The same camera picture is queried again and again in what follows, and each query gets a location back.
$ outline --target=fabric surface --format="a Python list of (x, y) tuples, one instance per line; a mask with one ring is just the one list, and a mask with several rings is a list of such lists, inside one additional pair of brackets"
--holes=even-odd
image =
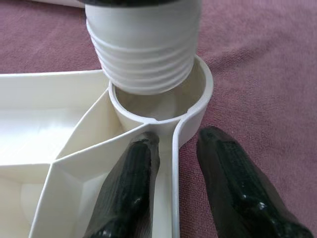
[[(202, 126), (235, 137), (317, 236), (317, 1), (204, 0)], [(0, 0), (0, 73), (99, 69), (82, 9)], [(215, 238), (195, 136), (180, 150), (182, 238)]]

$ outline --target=white plastic cylinder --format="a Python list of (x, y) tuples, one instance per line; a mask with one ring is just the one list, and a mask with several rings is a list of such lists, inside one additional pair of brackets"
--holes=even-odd
[(196, 54), (201, 0), (148, 7), (86, 5), (87, 29), (102, 68), (123, 91), (166, 92), (189, 75)]

